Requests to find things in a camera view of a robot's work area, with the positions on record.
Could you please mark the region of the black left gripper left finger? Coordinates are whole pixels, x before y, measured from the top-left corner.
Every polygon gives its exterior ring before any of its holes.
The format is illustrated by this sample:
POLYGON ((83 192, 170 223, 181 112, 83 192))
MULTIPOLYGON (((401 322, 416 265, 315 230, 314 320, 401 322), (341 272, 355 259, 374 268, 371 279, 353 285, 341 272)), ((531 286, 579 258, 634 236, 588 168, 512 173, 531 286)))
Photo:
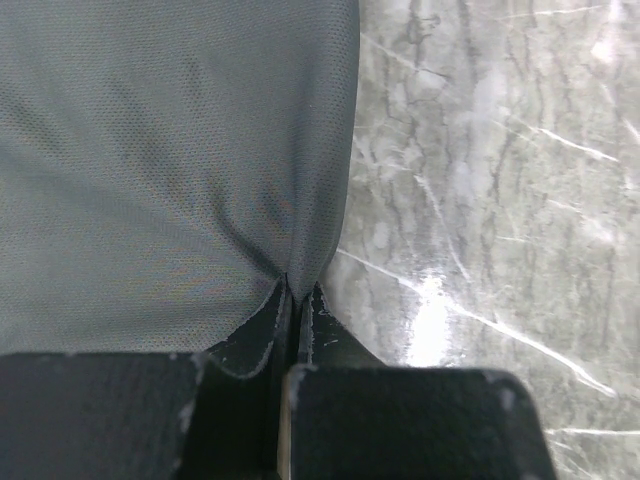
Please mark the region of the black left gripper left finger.
POLYGON ((5 479, 266 479, 291 296, 202 352, 1 359, 5 479))

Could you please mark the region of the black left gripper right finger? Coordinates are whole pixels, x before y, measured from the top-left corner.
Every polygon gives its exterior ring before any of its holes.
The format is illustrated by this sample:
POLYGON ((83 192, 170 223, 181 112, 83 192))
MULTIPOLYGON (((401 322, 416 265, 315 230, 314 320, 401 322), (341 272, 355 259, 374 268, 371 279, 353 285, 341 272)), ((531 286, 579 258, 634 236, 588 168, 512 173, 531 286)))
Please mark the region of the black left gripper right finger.
POLYGON ((307 297, 287 376, 291 479, 551 479, 535 403, 492 368, 391 367, 307 297))

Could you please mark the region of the dark grey t shirt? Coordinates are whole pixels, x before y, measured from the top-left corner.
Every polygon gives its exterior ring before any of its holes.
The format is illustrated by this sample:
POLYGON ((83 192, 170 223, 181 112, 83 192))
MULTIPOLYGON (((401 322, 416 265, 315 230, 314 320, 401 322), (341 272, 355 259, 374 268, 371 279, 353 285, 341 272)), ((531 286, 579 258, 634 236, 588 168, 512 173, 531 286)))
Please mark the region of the dark grey t shirt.
POLYGON ((1 349, 208 348, 344 218, 354 1, 5 1, 1 349))

